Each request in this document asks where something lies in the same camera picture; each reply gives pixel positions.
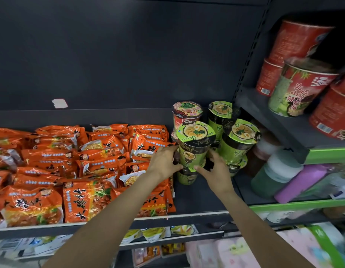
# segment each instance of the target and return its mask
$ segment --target green instant noodle cup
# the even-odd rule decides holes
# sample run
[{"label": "green instant noodle cup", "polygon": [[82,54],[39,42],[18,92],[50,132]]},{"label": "green instant noodle cup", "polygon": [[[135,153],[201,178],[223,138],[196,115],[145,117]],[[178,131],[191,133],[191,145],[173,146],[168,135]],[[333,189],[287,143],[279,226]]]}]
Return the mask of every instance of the green instant noodle cup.
[{"label": "green instant noodle cup", "polygon": [[[203,160],[201,167],[204,167],[206,163],[206,158]],[[177,172],[178,181],[183,185],[193,184],[197,178],[197,171],[193,168],[188,168],[184,166],[183,169]]]},{"label": "green instant noodle cup", "polygon": [[201,121],[185,121],[176,132],[179,139],[180,163],[188,168],[201,165],[216,134]]},{"label": "green instant noodle cup", "polygon": [[229,164],[228,170],[230,171],[230,176],[234,177],[240,169],[246,166],[248,162],[247,155],[243,155],[241,161],[237,164]]},{"label": "green instant noodle cup", "polygon": [[238,164],[243,155],[261,138],[259,129],[251,122],[237,119],[230,130],[224,130],[217,150],[227,165]]},{"label": "green instant noodle cup", "polygon": [[227,101],[213,101],[209,104],[209,125],[216,133],[212,148],[218,147],[224,129],[231,128],[240,114],[239,108]]}]

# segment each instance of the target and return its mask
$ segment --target pink bottle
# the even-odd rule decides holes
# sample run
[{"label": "pink bottle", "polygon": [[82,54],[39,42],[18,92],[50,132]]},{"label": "pink bottle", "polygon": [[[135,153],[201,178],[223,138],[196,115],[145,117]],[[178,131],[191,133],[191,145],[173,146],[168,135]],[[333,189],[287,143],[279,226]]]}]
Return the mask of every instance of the pink bottle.
[{"label": "pink bottle", "polygon": [[322,164],[304,165],[304,169],[287,186],[274,195],[279,203],[288,203],[303,191],[309,189],[327,173],[328,166]]}]

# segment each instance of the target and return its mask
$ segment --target white bottle cap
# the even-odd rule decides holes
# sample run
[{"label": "white bottle cap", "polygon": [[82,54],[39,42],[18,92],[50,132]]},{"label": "white bottle cap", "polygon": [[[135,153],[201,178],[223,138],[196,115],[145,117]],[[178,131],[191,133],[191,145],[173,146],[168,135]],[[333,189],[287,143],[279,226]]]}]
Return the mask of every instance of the white bottle cap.
[{"label": "white bottle cap", "polygon": [[288,150],[278,150],[273,153],[267,164],[273,172],[286,179],[294,178],[304,168],[302,164],[295,160],[292,152]]}]

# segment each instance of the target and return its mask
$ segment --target person's right hand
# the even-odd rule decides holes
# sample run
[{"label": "person's right hand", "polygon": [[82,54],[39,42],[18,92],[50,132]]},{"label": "person's right hand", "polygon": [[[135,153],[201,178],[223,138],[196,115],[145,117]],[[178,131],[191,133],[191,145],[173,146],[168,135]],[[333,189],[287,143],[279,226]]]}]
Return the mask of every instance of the person's right hand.
[{"label": "person's right hand", "polygon": [[211,190],[220,197],[223,193],[234,193],[232,180],[228,166],[224,159],[212,149],[209,150],[210,160],[215,163],[211,171],[207,171],[201,166],[194,166],[194,169],[205,177]]}]

